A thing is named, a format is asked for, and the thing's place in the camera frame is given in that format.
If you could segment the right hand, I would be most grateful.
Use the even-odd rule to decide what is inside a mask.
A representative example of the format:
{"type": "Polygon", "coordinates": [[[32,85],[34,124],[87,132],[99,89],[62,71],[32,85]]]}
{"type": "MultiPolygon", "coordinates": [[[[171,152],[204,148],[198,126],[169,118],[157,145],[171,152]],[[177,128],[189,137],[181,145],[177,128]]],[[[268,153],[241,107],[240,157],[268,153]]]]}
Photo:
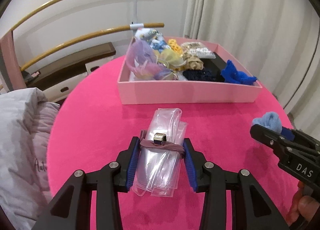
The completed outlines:
{"type": "Polygon", "coordinates": [[[319,203],[311,196],[303,196],[304,183],[299,181],[298,190],[292,198],[290,210],[286,216],[286,222],[291,226],[301,215],[307,222],[310,222],[319,209],[319,203]]]}

